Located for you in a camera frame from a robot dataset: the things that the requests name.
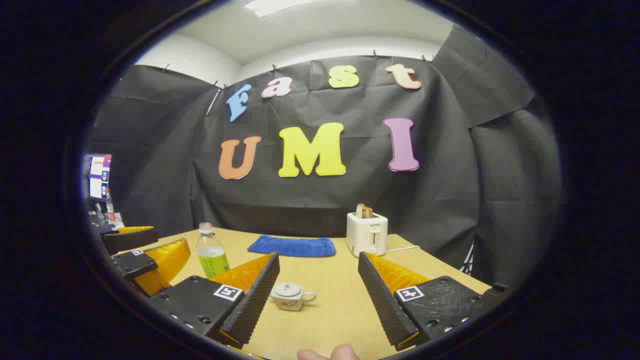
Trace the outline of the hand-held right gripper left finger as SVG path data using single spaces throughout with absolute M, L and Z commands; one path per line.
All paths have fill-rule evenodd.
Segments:
M 192 332 L 242 348 L 250 338 L 281 271 L 268 253 L 213 278 L 190 276 L 150 297 L 160 312 Z

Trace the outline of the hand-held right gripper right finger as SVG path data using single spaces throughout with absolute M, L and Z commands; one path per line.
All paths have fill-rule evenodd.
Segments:
M 451 336 L 493 308 L 508 288 L 496 283 L 476 292 L 450 276 L 427 279 L 366 251 L 359 253 L 358 273 L 397 351 Z

